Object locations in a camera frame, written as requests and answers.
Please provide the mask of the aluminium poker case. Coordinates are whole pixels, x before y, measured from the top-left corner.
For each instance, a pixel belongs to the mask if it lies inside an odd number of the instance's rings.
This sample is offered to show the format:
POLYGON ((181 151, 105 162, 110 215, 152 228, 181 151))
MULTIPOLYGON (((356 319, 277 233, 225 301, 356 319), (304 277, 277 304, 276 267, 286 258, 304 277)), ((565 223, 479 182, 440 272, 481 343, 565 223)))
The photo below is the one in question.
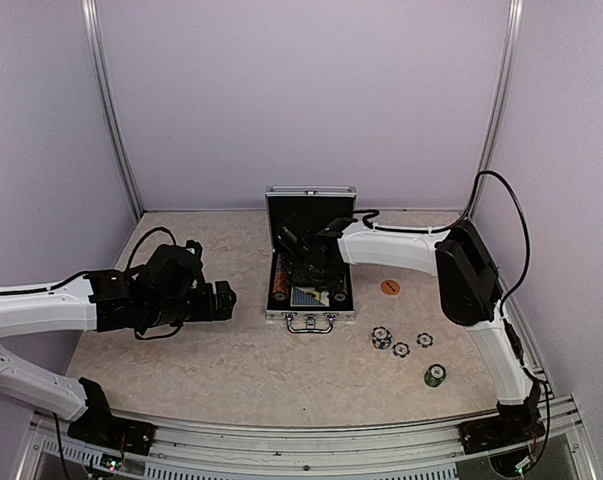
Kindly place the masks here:
POLYGON ((338 240, 355 223, 351 186, 268 186, 271 265, 265 315, 298 335, 326 335, 355 316, 338 240))

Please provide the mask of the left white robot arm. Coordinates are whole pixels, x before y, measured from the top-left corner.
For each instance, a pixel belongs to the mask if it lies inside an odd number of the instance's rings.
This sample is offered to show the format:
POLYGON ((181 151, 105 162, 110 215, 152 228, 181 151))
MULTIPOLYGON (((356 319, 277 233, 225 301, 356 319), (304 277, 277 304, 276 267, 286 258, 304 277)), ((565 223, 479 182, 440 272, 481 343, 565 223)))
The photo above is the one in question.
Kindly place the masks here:
POLYGON ((0 288, 0 394, 75 422, 102 445, 121 434, 96 382, 55 374, 26 361, 2 340, 56 331, 148 330, 226 321, 237 295, 226 281, 209 283, 198 243, 161 245, 150 259, 120 271, 79 272, 57 284, 0 288))

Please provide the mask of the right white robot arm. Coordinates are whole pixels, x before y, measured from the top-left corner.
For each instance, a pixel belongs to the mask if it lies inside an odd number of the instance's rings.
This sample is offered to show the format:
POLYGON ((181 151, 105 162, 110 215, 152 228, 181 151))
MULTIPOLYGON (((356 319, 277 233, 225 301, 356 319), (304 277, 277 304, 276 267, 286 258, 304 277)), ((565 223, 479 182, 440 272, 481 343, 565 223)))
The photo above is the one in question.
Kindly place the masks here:
POLYGON ((305 283, 331 288, 347 265, 380 265, 429 274, 438 281, 444 316, 470 335, 492 377, 497 407, 492 433, 516 442, 532 424, 541 386, 505 306, 495 262, 471 221, 443 227, 400 228, 375 222, 376 210, 359 210, 317 228, 295 214, 275 232, 305 283))

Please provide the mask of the blue card deck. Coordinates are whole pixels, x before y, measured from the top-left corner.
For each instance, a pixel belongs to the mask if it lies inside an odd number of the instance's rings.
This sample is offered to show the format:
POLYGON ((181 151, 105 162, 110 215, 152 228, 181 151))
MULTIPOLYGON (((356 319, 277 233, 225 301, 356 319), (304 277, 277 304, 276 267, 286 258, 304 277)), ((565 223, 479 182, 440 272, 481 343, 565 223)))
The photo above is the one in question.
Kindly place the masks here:
POLYGON ((311 287, 293 286, 290 305, 292 307, 328 307, 330 305, 329 292, 311 287))

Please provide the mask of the right chip row in case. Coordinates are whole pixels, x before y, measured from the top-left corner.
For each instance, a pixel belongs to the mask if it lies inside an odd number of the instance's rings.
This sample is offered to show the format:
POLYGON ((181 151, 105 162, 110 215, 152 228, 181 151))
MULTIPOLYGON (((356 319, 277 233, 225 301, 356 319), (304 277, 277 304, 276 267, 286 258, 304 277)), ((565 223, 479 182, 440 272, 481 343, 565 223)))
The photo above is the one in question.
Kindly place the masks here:
POLYGON ((334 302, 341 303, 347 300, 349 296, 348 285, 346 281, 341 281, 331 290, 331 299, 334 302))

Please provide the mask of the chip row in case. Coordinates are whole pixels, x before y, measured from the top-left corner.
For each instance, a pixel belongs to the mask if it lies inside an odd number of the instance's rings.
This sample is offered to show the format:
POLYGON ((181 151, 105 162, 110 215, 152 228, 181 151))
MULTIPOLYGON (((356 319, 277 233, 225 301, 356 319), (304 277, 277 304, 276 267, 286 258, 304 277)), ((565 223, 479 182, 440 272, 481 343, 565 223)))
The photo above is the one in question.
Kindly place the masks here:
POLYGON ((277 302, 284 302, 289 298, 289 295, 288 259, 285 254, 279 253, 275 262, 271 296, 277 302))
POLYGON ((349 296, 348 285, 346 281, 341 281, 331 290, 331 299, 334 302, 341 303, 347 300, 349 296))

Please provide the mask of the left chip row in case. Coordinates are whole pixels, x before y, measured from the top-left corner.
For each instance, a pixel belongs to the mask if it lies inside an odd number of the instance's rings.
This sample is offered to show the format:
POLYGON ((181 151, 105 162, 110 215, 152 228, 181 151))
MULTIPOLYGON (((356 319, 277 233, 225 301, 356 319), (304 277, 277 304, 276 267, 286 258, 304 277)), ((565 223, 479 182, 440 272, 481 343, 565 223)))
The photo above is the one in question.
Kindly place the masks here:
POLYGON ((289 298, 289 295, 288 259, 285 254, 279 253, 275 262, 271 296, 277 302, 284 302, 289 298))

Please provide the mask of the blue white chip stack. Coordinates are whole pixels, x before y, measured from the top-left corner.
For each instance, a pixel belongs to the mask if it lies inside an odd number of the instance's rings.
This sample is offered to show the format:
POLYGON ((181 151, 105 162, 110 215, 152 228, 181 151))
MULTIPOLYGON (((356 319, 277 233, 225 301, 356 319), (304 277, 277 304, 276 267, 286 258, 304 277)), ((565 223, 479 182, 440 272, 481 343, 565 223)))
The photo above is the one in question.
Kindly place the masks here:
POLYGON ((375 327, 372 330, 371 339, 373 347, 378 350, 385 350, 393 343, 392 334, 383 326, 375 327))

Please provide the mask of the blue white poker chip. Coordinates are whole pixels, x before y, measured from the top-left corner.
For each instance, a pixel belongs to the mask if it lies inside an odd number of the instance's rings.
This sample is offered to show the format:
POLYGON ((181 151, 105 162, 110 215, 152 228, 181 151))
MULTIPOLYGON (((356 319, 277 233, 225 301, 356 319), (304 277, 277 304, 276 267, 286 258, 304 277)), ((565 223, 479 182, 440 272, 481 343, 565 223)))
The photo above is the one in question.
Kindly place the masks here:
POLYGON ((433 345, 434 338, 429 333, 421 333, 417 336, 417 344, 422 348, 429 348, 433 345))
POLYGON ((408 344, 404 342, 396 342, 392 346, 392 353, 398 358, 406 358, 411 353, 411 350, 408 344))

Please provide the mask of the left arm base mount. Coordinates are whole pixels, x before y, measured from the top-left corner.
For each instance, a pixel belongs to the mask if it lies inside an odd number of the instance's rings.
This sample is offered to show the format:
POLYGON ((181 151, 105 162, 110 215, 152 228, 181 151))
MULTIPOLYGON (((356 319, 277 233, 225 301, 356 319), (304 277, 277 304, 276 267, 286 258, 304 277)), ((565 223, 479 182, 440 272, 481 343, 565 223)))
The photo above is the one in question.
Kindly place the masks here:
POLYGON ((78 382, 86 394, 86 410, 70 422, 68 436, 119 452, 148 456, 156 426, 115 416, 98 383, 84 377, 78 382))

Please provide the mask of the front aluminium rail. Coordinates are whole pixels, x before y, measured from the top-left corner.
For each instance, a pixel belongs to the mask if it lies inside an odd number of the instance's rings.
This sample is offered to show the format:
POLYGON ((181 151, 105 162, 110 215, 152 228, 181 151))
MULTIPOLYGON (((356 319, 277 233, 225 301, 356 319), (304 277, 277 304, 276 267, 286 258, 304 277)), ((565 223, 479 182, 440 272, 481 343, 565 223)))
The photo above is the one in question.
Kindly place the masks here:
POLYGON ((460 432, 468 416, 356 427, 257 427, 139 415, 155 426, 145 455, 122 454, 67 436, 52 418, 35 414, 17 479, 496 479, 494 466, 522 450, 542 449, 525 479, 601 476, 574 400, 554 398, 550 435, 499 449, 468 453, 460 432))

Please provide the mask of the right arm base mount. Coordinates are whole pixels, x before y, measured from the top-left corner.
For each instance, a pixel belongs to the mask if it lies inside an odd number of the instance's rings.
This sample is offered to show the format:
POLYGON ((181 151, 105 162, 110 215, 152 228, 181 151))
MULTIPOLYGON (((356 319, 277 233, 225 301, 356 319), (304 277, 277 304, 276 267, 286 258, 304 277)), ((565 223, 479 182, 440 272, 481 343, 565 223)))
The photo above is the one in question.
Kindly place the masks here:
POLYGON ((458 431, 466 455, 543 437, 546 428, 538 409, 541 383, 534 382, 520 405, 497 404, 497 415, 463 422, 458 431))

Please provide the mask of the right aluminium frame post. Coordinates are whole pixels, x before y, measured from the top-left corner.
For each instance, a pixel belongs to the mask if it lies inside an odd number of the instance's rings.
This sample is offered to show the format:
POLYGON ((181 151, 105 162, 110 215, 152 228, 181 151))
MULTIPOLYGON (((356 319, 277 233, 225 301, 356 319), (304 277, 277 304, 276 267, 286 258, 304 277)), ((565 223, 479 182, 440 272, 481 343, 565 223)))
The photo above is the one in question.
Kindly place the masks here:
POLYGON ((509 2, 496 89, 480 153, 479 171, 490 170, 492 167, 500 127, 506 110, 510 81, 514 71, 524 5, 525 2, 523 0, 511 0, 509 2))

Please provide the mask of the aluminium frame post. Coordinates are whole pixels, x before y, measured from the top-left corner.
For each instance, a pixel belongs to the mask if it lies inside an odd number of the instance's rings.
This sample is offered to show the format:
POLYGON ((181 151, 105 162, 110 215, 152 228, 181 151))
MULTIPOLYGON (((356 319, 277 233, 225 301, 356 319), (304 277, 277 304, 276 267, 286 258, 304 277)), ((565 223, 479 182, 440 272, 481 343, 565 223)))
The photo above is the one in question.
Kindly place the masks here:
POLYGON ((480 153, 479 171, 490 170, 492 167, 500 127, 506 110, 510 81, 514 71, 524 5, 525 2, 523 0, 511 0, 509 2, 496 89, 480 153))
POLYGON ((98 4, 95 0, 82 0, 81 10, 93 70, 96 76, 97 90, 115 158, 115 165, 122 181, 124 195, 133 219, 138 222, 144 214, 144 209, 125 149, 122 130, 116 112, 114 95, 108 75, 105 47, 101 34, 98 4))

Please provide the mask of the left aluminium frame post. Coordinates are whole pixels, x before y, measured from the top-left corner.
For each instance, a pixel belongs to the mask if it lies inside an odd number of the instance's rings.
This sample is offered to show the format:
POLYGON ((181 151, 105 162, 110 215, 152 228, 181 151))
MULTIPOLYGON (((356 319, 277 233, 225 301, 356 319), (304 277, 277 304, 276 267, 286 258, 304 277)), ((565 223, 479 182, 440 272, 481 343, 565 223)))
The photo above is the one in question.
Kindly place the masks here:
POLYGON ((122 130, 116 112, 114 95, 108 75, 105 47, 101 34, 98 4, 95 0, 82 0, 81 10, 93 70, 96 76, 97 90, 115 158, 115 165, 122 181, 124 195, 133 219, 138 222, 144 214, 144 209, 125 149, 122 130))

